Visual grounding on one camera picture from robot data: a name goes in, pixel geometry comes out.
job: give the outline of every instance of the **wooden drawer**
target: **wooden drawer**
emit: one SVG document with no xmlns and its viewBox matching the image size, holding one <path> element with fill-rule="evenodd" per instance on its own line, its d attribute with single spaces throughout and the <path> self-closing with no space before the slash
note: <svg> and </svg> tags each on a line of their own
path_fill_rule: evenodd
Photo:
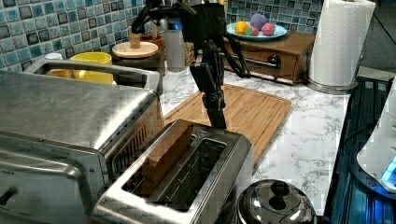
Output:
<svg viewBox="0 0 396 224">
<path fill-rule="evenodd" d="M 228 51 L 232 52 L 230 45 L 226 45 Z M 293 74 L 296 72 L 297 57 L 285 53 L 279 53 L 270 50 L 259 50 L 256 52 L 242 50 L 242 54 L 247 60 L 247 65 L 251 72 L 265 74 L 272 77 L 281 77 L 292 80 Z M 279 67 L 271 67 L 262 62 L 267 62 L 271 56 L 277 56 L 280 59 Z"/>
<path fill-rule="evenodd" d="M 288 32 L 275 41 L 240 42 L 242 54 L 253 76 L 272 77 L 271 79 L 274 80 L 295 84 L 300 80 L 302 73 L 307 71 L 309 62 L 307 56 L 313 48 L 314 41 L 315 36 L 312 34 Z M 233 55 L 228 41 L 225 47 Z M 268 63 L 271 56 L 278 57 L 279 66 Z M 227 62 L 225 62 L 225 68 L 231 70 Z"/>
</svg>

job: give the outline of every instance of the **marble countertop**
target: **marble countertop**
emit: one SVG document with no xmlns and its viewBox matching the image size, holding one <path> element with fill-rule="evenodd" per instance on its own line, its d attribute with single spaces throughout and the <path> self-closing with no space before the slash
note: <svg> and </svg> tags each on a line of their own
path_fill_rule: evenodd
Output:
<svg viewBox="0 0 396 224">
<path fill-rule="evenodd" d="M 265 178 L 284 180 L 302 190 L 317 214 L 323 215 L 349 95 L 325 94 L 303 84 L 242 79 L 227 71 L 224 83 L 291 100 L 290 113 L 264 152 L 252 183 Z M 188 69 L 180 73 L 167 71 L 160 97 L 163 115 L 197 91 Z"/>
</svg>

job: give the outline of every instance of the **robotic hand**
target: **robotic hand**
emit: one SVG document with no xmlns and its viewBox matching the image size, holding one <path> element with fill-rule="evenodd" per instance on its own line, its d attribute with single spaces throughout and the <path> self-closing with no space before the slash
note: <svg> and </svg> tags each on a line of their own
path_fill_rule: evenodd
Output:
<svg viewBox="0 0 396 224">
<path fill-rule="evenodd" d="M 194 44 L 195 62 L 190 70 L 199 91 L 204 93 L 203 102 L 212 127 L 226 129 L 223 108 L 224 59 L 221 50 L 233 71 L 239 77 L 250 77 L 247 63 L 242 55 L 242 47 L 226 33 L 224 6 L 206 2 L 190 6 L 184 0 L 177 0 L 172 7 L 160 6 L 161 0 L 146 0 L 146 5 L 132 24 L 134 34 L 144 33 L 144 24 L 153 21 L 157 25 L 163 18 L 180 18 L 183 39 Z M 238 64 L 225 48 L 224 37 L 231 43 L 239 58 Z"/>
</svg>

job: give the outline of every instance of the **blue plate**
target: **blue plate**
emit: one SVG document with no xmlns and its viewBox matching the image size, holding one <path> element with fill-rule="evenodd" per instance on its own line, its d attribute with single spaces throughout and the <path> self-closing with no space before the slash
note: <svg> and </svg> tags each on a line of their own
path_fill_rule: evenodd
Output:
<svg viewBox="0 0 396 224">
<path fill-rule="evenodd" d="M 239 35 L 239 34 L 235 33 L 234 27 L 235 27 L 235 23 L 228 24 L 227 25 L 227 33 L 234 35 L 234 36 L 238 36 L 241 39 L 249 39 L 249 40 L 256 40 L 256 41 L 278 38 L 282 35 L 285 35 L 288 32 L 282 26 L 275 25 L 275 31 L 274 31 L 273 35 L 263 35 L 261 31 L 259 32 L 258 36 Z"/>
</svg>

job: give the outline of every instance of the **orange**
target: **orange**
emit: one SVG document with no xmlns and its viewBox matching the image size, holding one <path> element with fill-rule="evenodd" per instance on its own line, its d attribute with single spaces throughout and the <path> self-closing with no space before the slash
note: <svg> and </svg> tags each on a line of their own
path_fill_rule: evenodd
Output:
<svg viewBox="0 0 396 224">
<path fill-rule="evenodd" d="M 239 21 L 235 24 L 235 33 L 238 35 L 244 35 L 248 28 L 248 24 L 245 21 Z"/>
</svg>

